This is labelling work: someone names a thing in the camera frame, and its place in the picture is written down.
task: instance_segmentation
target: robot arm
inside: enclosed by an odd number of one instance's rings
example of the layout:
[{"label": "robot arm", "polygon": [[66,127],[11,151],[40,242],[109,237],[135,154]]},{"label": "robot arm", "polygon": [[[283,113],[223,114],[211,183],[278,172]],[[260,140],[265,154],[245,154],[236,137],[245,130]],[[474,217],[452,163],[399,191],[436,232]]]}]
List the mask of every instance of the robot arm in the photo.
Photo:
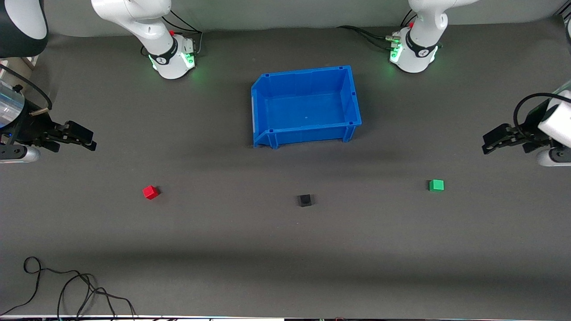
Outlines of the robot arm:
[{"label": "robot arm", "polygon": [[411,9],[416,12],[412,28],[405,27],[393,33],[393,37],[404,39],[390,61],[408,73],[424,71],[434,61],[437,44],[448,27],[448,16],[444,11],[470,5],[478,0],[409,0]]},{"label": "robot arm", "polygon": [[91,5],[101,18],[122,26],[141,41],[163,78],[177,79],[194,68],[193,41],[171,35],[159,20],[170,12],[171,0],[91,0]]},{"label": "robot arm", "polygon": [[[504,123],[484,135],[484,154],[506,147],[522,145],[526,153],[542,147],[537,161],[542,166],[571,166],[571,91],[570,83],[556,91],[556,94],[539,93],[527,96],[514,111],[514,123]],[[518,124],[517,113],[528,99],[549,97],[529,112],[525,122]]]},{"label": "robot arm", "polygon": [[[47,24],[40,0],[0,0],[0,57],[32,57],[47,45]],[[26,99],[22,86],[0,81],[0,163],[29,163],[39,159],[35,147],[59,151],[59,143],[81,145],[95,150],[93,132],[68,121],[63,125],[49,116],[51,101],[39,88],[6,66],[6,72],[27,82],[48,101],[41,108]]]}]

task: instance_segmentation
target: wire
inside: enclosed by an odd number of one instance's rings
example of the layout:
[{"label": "wire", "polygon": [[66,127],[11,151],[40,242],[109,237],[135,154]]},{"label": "wire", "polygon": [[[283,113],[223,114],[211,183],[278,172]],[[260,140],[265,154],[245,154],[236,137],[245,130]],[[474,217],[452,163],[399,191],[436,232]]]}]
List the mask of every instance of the wire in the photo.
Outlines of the wire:
[{"label": "wire", "polygon": [[385,40],[385,37],[376,35],[376,34],[372,34],[369,31],[366,31],[364,29],[358,28],[358,27],[354,27],[354,26],[339,26],[337,28],[340,29],[349,29],[349,30],[353,30],[355,32],[357,32],[359,35],[361,35],[363,38],[365,38],[365,40],[367,40],[367,42],[369,42],[370,44],[372,44],[373,46],[377,47],[377,48],[381,48],[383,50],[392,50],[392,48],[390,47],[385,47],[385,46],[381,46],[380,44],[376,43],[373,41],[373,39],[376,40]]},{"label": "wire", "polygon": [[[38,269],[37,269],[37,271],[30,271],[30,270],[27,268],[28,262],[29,262],[30,260],[34,260],[34,261],[36,261],[36,263],[38,263]],[[90,277],[92,277],[93,279],[95,279],[95,276],[94,276],[93,274],[91,274],[91,273],[80,273],[78,270],[69,270],[69,271],[62,272],[62,271],[53,270],[53,269],[51,269],[51,268],[42,267],[42,263],[41,263],[40,260],[39,260],[37,257],[35,257],[35,256],[29,256],[28,258],[26,258],[26,259],[24,260],[24,265],[23,265],[23,267],[24,267],[24,272],[26,272],[26,273],[28,273],[28,274],[38,274],[38,277],[36,278],[36,284],[35,284],[34,293],[33,293],[32,296],[30,297],[30,299],[28,299],[28,301],[26,301],[26,302],[24,302],[24,303],[22,303],[22,304],[19,304],[19,305],[15,306],[15,307],[13,307],[13,308],[11,308],[11,309],[8,309],[6,312],[0,314],[0,316],[1,316],[1,315],[4,315],[4,314],[7,314],[7,313],[9,313],[10,311],[12,311],[12,310],[14,310],[14,309],[16,309],[16,308],[23,307],[23,306],[27,305],[28,303],[30,303],[30,302],[34,299],[34,297],[36,296],[36,294],[38,293],[39,280],[40,280],[40,276],[41,276],[41,274],[42,274],[42,271],[50,271],[50,272],[56,273],[56,274],[67,274],[67,273],[72,273],[72,272],[73,272],[73,273],[76,273],[76,275],[74,275],[71,279],[69,279],[69,280],[65,283],[65,285],[64,285],[63,288],[62,288],[62,291],[59,293],[58,307],[57,307],[57,318],[58,318],[58,320],[60,319],[60,318],[59,318],[59,310],[60,310],[60,306],[61,306],[61,303],[62,303],[63,294],[65,293],[65,290],[66,290],[68,284],[70,284],[71,281],[73,281],[73,280],[75,280],[75,279],[77,279],[77,278],[81,279],[81,280],[87,285],[87,292],[86,292],[86,295],[85,295],[85,299],[83,300],[83,303],[81,304],[81,306],[80,306],[80,308],[79,308],[79,310],[78,310],[78,312],[77,312],[76,320],[79,320],[79,315],[81,314],[81,312],[82,312],[83,309],[85,308],[85,305],[87,304],[87,302],[89,302],[89,300],[92,298],[92,296],[93,296],[94,294],[98,294],[98,295],[103,295],[103,296],[105,296],[105,298],[107,299],[107,304],[108,304],[108,306],[109,306],[109,310],[110,310],[111,313],[113,314],[113,317],[116,317],[117,314],[115,313],[115,310],[113,309],[113,305],[111,304],[111,300],[110,300],[110,299],[117,299],[117,300],[124,300],[124,301],[126,301],[127,304],[129,305],[129,309],[131,310],[131,315],[132,315],[133,319],[135,318],[136,312],[135,312],[135,308],[133,307],[133,305],[131,304],[131,302],[130,302],[128,299],[126,299],[126,298],[122,298],[122,297],[120,297],[120,296],[116,296],[116,295],[112,295],[112,294],[107,293],[107,291],[106,291],[103,287],[97,287],[97,288],[96,288],[96,287],[93,285],[93,282],[90,280]]]},{"label": "wire", "polygon": [[367,36],[371,37],[371,38],[375,38],[375,39],[379,39],[379,40],[385,40],[384,36],[381,35],[376,35],[374,33],[370,33],[369,31],[366,31],[363,28],[359,28],[359,27],[355,27],[355,26],[339,26],[337,28],[341,28],[341,29],[350,29],[350,30],[354,30],[357,31],[358,33],[362,33],[362,34],[366,34]]},{"label": "wire", "polygon": [[523,131],[523,129],[521,128],[521,125],[519,123],[519,121],[517,120],[518,114],[520,112],[521,106],[524,105],[524,103],[532,98],[535,97],[551,97],[551,98],[556,98],[559,100],[562,100],[564,102],[567,103],[571,103],[571,99],[567,98],[567,97],[563,97],[561,95],[557,95],[557,94],[552,94],[552,93],[537,93],[537,94],[531,94],[527,97],[525,97],[524,99],[522,99],[516,106],[516,108],[513,110],[513,124],[514,127],[517,129],[517,131],[523,136],[525,137],[528,141],[532,142],[532,143],[536,143],[539,144],[534,138],[532,138],[531,136],[529,136],[527,133],[525,133]]},{"label": "wire", "polygon": [[184,21],[183,18],[179,17],[174,11],[171,10],[171,13],[178,18],[178,20],[182,21],[182,23],[184,23],[185,25],[187,25],[188,27],[190,27],[191,29],[193,29],[194,31],[196,31],[197,33],[202,33],[202,31],[199,31],[198,29],[194,28],[193,26],[189,25],[188,22]]},{"label": "wire", "polygon": [[202,37],[204,36],[204,33],[200,33],[200,40],[198,41],[198,50],[196,51],[196,54],[198,55],[200,53],[200,51],[202,50]]},{"label": "wire", "polygon": [[408,10],[407,15],[404,16],[403,21],[400,23],[400,26],[401,26],[401,27],[404,27],[404,21],[407,19],[408,15],[411,14],[411,12],[412,12],[412,9]]},{"label": "wire", "polygon": [[565,8],[561,9],[561,11],[559,11],[559,14],[562,14],[563,12],[565,12],[565,10],[567,10],[567,8],[569,8],[569,6],[571,6],[571,2],[568,3]]},{"label": "wire", "polygon": [[413,16],[406,22],[405,26],[408,25],[414,18],[416,18],[416,17],[418,17],[418,16],[419,16],[419,15],[417,15],[417,14],[413,15]]},{"label": "wire", "polygon": [[175,28],[178,28],[178,29],[181,29],[181,30],[184,30],[184,31],[188,31],[188,32],[191,32],[191,33],[201,33],[201,31],[198,31],[198,30],[190,30],[190,29],[185,29],[185,28],[179,27],[179,26],[173,24],[172,22],[166,20],[165,17],[161,17],[161,18],[162,18],[166,23],[168,23],[169,25],[171,25],[171,26],[173,26],[173,27],[175,27]]},{"label": "wire", "polygon": [[21,81],[27,83],[28,85],[30,85],[30,87],[32,87],[33,89],[35,89],[40,95],[42,95],[42,97],[46,100],[47,102],[47,108],[49,110],[51,110],[52,107],[52,103],[51,103],[51,99],[50,97],[48,97],[46,95],[46,93],[43,92],[43,90],[41,90],[38,86],[36,86],[33,82],[29,81],[28,79],[26,79],[24,76],[18,74],[17,72],[15,72],[14,70],[4,66],[3,64],[0,63],[0,68],[6,70],[6,72],[8,72],[9,74],[11,74],[12,76],[15,76],[16,78],[20,79]]}]

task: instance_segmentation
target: gray table surface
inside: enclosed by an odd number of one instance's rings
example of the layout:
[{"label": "gray table surface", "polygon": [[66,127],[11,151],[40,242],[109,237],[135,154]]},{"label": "gray table surface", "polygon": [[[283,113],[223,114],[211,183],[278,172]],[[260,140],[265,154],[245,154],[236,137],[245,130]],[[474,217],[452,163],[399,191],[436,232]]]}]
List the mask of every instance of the gray table surface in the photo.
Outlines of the gray table surface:
[{"label": "gray table surface", "polygon": [[[0,167],[0,310],[31,294],[36,255],[139,314],[569,320],[571,171],[480,149],[521,98],[568,80],[561,18],[451,26],[443,42],[413,75],[349,30],[212,32],[167,81],[135,37],[54,38],[34,79],[98,148]],[[353,141],[253,149],[258,76],[336,65],[353,68]],[[446,192],[426,190],[435,178]],[[13,313],[55,313],[67,278],[46,274]],[[84,288],[69,291],[75,313]]]}]

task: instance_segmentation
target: blue bin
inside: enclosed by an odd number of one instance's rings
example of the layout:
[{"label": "blue bin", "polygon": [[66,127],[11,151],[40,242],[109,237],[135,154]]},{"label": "blue bin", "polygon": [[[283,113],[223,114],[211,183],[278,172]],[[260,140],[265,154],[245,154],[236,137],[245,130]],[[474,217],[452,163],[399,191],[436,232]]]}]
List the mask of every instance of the blue bin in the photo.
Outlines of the blue bin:
[{"label": "blue bin", "polygon": [[350,66],[264,74],[252,86],[254,147],[353,137],[361,125]]}]

